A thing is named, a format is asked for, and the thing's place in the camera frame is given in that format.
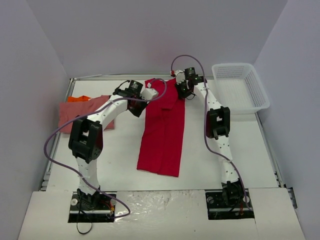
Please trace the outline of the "red t-shirt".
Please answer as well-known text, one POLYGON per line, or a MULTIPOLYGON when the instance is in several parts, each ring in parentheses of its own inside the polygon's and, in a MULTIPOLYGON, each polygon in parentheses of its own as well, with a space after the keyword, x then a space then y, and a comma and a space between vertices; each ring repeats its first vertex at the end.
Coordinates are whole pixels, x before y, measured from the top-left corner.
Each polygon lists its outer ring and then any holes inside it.
POLYGON ((176 80, 146 80, 146 85, 164 94, 145 109, 144 133, 141 138, 137 170, 178 177, 185 129, 185 100, 178 97, 176 80))

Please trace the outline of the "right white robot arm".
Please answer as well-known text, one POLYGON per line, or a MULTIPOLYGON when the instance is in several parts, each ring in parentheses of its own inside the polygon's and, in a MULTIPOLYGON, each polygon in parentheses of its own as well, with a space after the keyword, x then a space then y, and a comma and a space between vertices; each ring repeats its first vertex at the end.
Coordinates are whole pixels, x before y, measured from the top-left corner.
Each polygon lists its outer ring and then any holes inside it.
POLYGON ((218 156, 221 169, 222 202, 233 209, 245 197, 245 190, 239 171, 233 163, 230 148, 231 111, 223 106, 207 84, 207 80, 198 74, 193 67, 185 70, 172 70, 178 97, 186 99, 196 96, 204 106, 204 142, 209 148, 208 140, 214 140, 216 149, 209 149, 218 156))

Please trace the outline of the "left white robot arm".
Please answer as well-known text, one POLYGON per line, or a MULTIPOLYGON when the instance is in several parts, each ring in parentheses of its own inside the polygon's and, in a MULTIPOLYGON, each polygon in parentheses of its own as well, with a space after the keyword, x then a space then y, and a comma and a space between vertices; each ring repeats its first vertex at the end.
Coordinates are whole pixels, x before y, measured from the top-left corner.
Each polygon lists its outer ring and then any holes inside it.
POLYGON ((125 89, 117 87, 111 97, 95 111, 98 113, 77 119, 72 123, 68 148, 75 157, 80 173, 77 195, 89 209, 96 209, 103 199, 97 174, 97 159, 103 150, 103 131, 119 114, 130 111, 139 117, 148 102, 158 95, 143 89, 143 84, 129 81, 125 89))

